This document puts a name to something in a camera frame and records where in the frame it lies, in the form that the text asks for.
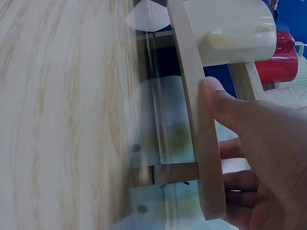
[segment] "hand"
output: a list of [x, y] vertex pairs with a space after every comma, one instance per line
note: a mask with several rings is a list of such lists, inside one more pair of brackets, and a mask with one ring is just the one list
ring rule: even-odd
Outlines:
[[239, 136], [220, 142], [222, 159], [251, 166], [224, 175], [225, 220], [241, 230], [307, 229], [307, 115], [237, 100], [212, 77], [203, 89], [214, 118]]
[[269, 0], [269, 4], [272, 6], [273, 10], [277, 9], [277, 4], [279, 0]]

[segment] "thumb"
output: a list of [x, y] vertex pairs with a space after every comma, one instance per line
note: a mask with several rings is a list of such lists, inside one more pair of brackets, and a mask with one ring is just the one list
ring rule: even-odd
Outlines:
[[246, 102], [228, 94], [221, 83], [213, 77], [205, 78], [203, 92], [206, 105], [213, 117], [239, 134], [241, 114]]

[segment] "finger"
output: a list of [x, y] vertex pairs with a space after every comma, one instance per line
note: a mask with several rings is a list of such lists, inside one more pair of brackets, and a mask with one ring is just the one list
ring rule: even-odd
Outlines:
[[254, 208], [258, 203], [257, 192], [226, 192], [226, 203], [231, 205], [240, 205], [248, 208]]
[[228, 94], [221, 83], [213, 77], [206, 77], [203, 85], [205, 102], [213, 117], [221, 124], [240, 133], [242, 105], [246, 102]]
[[249, 221], [252, 209], [239, 205], [226, 204], [226, 213], [227, 215], [224, 219], [225, 221], [239, 229], [249, 229]]
[[241, 150], [240, 138], [220, 141], [220, 154], [222, 159], [242, 158], [244, 157]]
[[259, 186], [259, 179], [252, 170], [226, 173], [223, 179], [226, 191], [256, 191]]

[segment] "red cup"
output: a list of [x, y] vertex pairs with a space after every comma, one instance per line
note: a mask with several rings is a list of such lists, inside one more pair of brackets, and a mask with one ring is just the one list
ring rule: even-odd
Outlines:
[[274, 55], [267, 61], [255, 61], [262, 84], [292, 81], [297, 74], [295, 41], [288, 32], [277, 31]]

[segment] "wooden strip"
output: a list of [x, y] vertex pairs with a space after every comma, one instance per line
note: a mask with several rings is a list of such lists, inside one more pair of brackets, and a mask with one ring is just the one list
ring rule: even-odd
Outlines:
[[153, 166], [154, 184], [173, 184], [198, 179], [196, 162]]
[[213, 117], [209, 114], [201, 83], [201, 58], [182, 0], [168, 0], [167, 10], [173, 28], [185, 90], [195, 159], [199, 167], [199, 196], [206, 219], [226, 215], [221, 158]]
[[132, 187], [174, 184], [198, 179], [196, 162], [160, 164], [131, 169]]
[[143, 187], [154, 184], [152, 166], [131, 169], [131, 187]]
[[228, 65], [230, 74], [241, 100], [265, 100], [263, 87], [254, 62]]

